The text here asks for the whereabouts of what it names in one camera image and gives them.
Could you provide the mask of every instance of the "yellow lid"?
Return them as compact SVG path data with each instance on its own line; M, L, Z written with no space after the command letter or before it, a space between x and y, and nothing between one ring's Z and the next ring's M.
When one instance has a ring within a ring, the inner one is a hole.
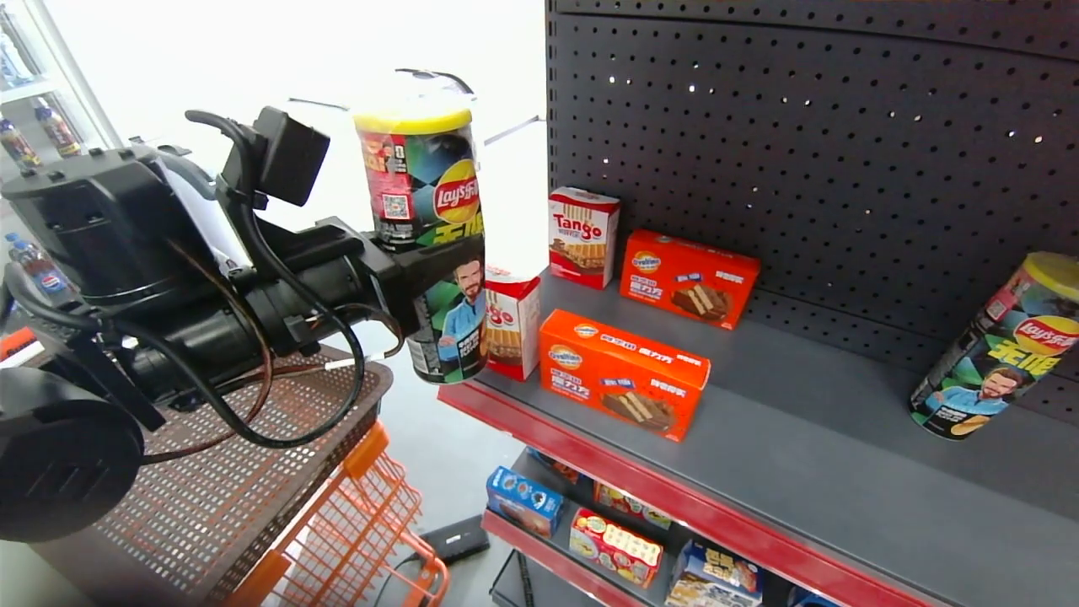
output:
M1079 259L1039 250L1026 256L1023 268L1049 290L1079 301Z
M472 123L472 110L460 108L441 111L427 104L406 102L378 113L353 115L356 129L392 135L436 135L456 130Z

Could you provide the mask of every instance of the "red and white box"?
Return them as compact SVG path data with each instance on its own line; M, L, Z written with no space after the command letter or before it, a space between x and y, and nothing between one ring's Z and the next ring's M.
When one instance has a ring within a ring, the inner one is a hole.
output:
M487 369L524 382L540 362L540 276L487 266Z
M579 188L558 188L548 198L550 273L602 289L614 275L615 230L622 202Z

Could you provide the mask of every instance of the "chocolate wafer image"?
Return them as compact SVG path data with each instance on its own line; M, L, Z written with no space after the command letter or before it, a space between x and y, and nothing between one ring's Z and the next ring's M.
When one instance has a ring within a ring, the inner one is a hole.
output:
M696 284L671 293L671 303L706 321L721 321L730 311L730 293Z
M570 260L585 274L602 273L606 263L606 244L565 244L562 238L555 238L550 250L559 252Z
M487 330L487 347L491 360L504 365L521 364L521 334L504 329Z
M637 392L604 395L603 406L618 417L624 417L641 428L654 432L666 432L673 422L667 403Z

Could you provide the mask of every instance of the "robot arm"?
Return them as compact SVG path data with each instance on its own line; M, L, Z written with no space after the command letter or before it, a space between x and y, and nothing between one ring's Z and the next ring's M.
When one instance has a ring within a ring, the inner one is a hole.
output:
M170 178L197 181L197 173L177 170L183 163L165 152L91 150L4 183L3 196L80 300L50 306L21 281L18 267L5 268L4 311L13 295L51 360L43 370L0 370L0 539L73 533L120 501L139 466L190 455L144 454L142 428L165 423L160 406L209 404L235 434L269 449L325 434L363 386L364 353L350 326L373 319L399 340L413 334L415 298L482 249L477 235L391 252L337 218L300 232L264 222L255 210L270 196L306 202L328 138L273 108L254 127L205 112L188 116L234 142L215 197L250 267L217 270L181 199L208 190L172 187ZM261 381L264 402L273 358L312 355L338 332L352 350L355 382L318 428L264 437L223 401Z

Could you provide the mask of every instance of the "metal mesh basket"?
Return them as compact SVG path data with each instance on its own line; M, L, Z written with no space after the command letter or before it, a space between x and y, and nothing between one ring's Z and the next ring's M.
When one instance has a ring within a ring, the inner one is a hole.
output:
M279 364L329 362L331 348ZM295 437L333 414L352 384L350 368L274 382L262 433ZM103 605L204 605L228 597L296 514L359 443L393 375L368 364L364 390L337 428L304 447L267 450L240 439L179 460L145 467L124 500L93 527L32 548ZM258 386L227 397L241 415ZM191 446L227 430L210 410L163 412L147 453Z
M407 584L402 605L437 607L449 574L431 547L409 530L421 497L405 482L405 469L385 455L387 444L385 430L375 424L230 597L229 607L351 607L365 598L381 569ZM414 578L388 564L401 544L415 550L423 564Z

